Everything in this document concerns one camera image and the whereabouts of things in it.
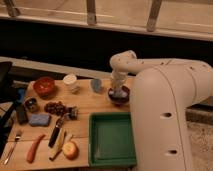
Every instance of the food item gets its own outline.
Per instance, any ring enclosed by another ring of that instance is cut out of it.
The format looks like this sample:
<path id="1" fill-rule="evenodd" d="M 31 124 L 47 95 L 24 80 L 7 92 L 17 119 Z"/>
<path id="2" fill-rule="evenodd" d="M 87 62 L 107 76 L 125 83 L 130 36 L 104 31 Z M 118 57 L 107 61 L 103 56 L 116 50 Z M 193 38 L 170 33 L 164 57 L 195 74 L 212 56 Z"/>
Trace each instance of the food item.
<path id="1" fill-rule="evenodd" d="M 41 96 L 47 96 L 51 94 L 55 89 L 55 80 L 52 77 L 40 77 L 33 84 L 33 89 Z"/>
<path id="2" fill-rule="evenodd" d="M 62 147 L 62 151 L 70 160 L 76 158 L 78 155 L 78 147 L 73 141 L 66 142 Z"/>
<path id="3" fill-rule="evenodd" d="M 56 114 L 62 116 L 67 113 L 67 107 L 63 105 L 61 101 L 59 102 L 49 102 L 44 106 L 44 111 L 50 114 Z"/>
<path id="4" fill-rule="evenodd" d="M 27 162 L 28 163 L 32 163 L 34 158 L 35 158 L 35 154 L 36 154 L 36 150 L 38 148 L 38 145 L 40 143 L 40 141 L 45 137 L 45 134 L 41 134 L 40 136 L 38 136 L 32 146 L 30 147 L 28 153 L 27 153 Z"/>

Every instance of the snack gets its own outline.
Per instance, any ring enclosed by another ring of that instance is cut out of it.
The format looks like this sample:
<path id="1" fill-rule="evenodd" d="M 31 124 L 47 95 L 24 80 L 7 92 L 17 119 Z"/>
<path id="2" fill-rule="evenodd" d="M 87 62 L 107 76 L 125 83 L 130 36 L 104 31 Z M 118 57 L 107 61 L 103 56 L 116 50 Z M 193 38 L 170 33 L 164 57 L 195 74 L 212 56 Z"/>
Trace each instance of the snack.
<path id="1" fill-rule="evenodd" d="M 78 155 L 78 147 L 73 141 L 66 142 L 62 147 L 62 151 L 66 158 L 70 160 L 76 158 Z"/>
<path id="2" fill-rule="evenodd" d="M 56 114 L 58 116 L 62 116 L 67 113 L 67 107 L 63 105 L 61 101 L 59 102 L 48 102 L 44 106 L 44 111 L 50 114 Z"/>

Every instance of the bowl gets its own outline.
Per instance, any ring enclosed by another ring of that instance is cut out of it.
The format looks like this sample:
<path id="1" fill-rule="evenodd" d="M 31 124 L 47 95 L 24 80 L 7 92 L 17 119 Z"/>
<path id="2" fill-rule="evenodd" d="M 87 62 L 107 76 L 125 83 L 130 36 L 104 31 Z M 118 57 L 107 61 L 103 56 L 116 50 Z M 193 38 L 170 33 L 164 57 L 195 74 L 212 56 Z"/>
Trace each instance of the bowl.
<path id="1" fill-rule="evenodd" d="M 54 91 L 55 88 L 55 80 L 52 77 L 40 77 L 33 84 L 33 89 L 35 92 L 43 97 L 48 96 Z"/>

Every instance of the green plastic tray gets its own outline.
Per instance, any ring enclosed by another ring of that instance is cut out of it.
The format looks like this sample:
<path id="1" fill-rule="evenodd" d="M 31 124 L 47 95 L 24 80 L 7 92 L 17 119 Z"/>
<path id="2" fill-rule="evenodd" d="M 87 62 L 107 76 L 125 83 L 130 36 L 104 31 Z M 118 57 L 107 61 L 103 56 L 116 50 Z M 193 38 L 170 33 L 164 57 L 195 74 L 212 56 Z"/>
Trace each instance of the green plastic tray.
<path id="1" fill-rule="evenodd" d="M 93 113 L 89 120 L 90 166 L 136 165 L 129 113 Z"/>

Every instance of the white cup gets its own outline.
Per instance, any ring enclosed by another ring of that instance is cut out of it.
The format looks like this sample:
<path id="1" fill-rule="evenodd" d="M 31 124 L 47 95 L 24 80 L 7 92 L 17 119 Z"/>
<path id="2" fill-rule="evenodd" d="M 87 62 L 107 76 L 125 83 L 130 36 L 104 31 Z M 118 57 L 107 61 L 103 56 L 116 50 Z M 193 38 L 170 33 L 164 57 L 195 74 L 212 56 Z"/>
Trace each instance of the white cup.
<path id="1" fill-rule="evenodd" d="M 78 90 L 77 77 L 75 74 L 66 75 L 63 78 L 63 82 L 72 93 L 75 93 Z"/>

